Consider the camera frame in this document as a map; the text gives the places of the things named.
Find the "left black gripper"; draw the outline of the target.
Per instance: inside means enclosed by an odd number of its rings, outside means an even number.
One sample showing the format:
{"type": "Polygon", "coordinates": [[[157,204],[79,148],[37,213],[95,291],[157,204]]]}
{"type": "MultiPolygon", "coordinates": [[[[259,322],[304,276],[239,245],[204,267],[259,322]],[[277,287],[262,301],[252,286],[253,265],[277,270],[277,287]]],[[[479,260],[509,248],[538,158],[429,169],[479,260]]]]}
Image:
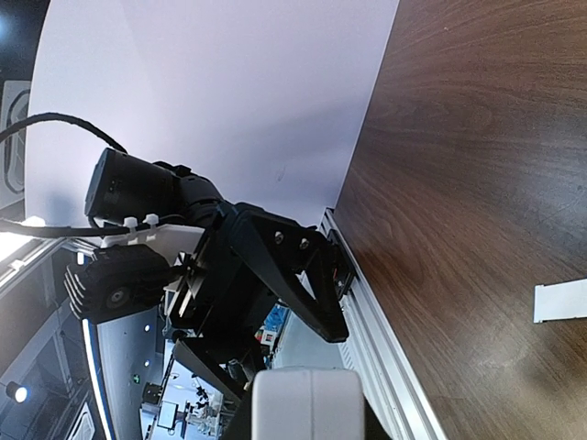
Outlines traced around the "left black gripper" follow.
{"type": "Polygon", "coordinates": [[[250,351],[275,295],[328,343],[348,339],[333,249],[323,234],[247,203],[219,205],[202,226],[180,281],[186,296],[173,306],[170,320],[205,337],[175,342],[173,357],[181,365],[225,397],[242,399],[244,386],[222,365],[250,351]]]}

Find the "white remote control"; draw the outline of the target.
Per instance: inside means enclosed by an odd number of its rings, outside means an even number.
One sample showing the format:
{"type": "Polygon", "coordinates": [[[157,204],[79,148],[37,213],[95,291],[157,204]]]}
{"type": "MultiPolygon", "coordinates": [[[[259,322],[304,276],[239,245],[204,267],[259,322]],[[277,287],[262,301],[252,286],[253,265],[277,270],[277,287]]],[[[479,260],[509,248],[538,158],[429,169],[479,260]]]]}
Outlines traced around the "white remote control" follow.
{"type": "Polygon", "coordinates": [[[251,396],[255,440],[364,439],[359,375],[336,368],[278,368],[258,373],[251,396]]]}

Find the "white battery cover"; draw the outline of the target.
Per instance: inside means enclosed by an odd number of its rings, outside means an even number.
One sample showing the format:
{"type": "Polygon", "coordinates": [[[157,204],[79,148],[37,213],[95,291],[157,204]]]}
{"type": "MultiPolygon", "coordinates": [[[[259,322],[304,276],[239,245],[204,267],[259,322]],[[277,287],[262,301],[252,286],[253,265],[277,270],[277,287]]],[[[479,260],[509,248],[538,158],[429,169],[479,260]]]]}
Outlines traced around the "white battery cover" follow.
{"type": "Polygon", "coordinates": [[[587,280],[573,280],[534,289],[535,324],[587,316],[587,280]]]}

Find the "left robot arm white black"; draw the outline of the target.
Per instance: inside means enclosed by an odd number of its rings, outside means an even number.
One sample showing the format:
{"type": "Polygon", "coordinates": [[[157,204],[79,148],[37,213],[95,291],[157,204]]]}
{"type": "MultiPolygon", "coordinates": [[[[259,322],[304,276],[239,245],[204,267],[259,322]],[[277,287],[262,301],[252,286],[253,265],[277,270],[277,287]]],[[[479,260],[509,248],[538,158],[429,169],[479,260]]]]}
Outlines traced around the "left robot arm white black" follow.
{"type": "Polygon", "coordinates": [[[97,228],[29,226],[30,237],[99,237],[103,244],[64,284],[74,314],[92,324],[154,308],[173,289],[166,316],[174,358],[240,401],[265,367],[256,332],[284,303],[328,343],[349,330],[339,303],[338,246],[312,226],[248,203],[225,200],[207,178],[183,166],[103,152],[84,212],[97,228]]]}

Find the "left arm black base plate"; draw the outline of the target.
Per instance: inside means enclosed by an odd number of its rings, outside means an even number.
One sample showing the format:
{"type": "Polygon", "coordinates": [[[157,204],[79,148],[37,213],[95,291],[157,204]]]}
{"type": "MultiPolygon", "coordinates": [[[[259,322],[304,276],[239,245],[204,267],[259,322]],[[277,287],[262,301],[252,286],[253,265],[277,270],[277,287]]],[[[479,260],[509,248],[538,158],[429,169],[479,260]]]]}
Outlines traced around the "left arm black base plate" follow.
{"type": "Polygon", "coordinates": [[[331,244],[334,255],[333,282],[338,298],[349,293],[351,284],[356,278],[356,270],[347,252],[340,233],[330,229],[327,233],[327,240],[331,244]]]}

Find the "front aluminium rail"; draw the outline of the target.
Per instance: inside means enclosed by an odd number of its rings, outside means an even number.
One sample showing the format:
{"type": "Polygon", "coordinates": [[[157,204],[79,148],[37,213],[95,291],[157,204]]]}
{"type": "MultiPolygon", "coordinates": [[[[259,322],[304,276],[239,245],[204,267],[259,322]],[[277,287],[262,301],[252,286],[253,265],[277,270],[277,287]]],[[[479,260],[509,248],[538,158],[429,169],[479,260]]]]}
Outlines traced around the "front aluminium rail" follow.
{"type": "Polygon", "coordinates": [[[343,364],[355,370],[364,395],[392,439],[446,439],[429,399],[373,289],[327,208],[320,230],[333,232],[349,257],[354,275],[341,305],[349,339],[339,346],[343,364]]]}

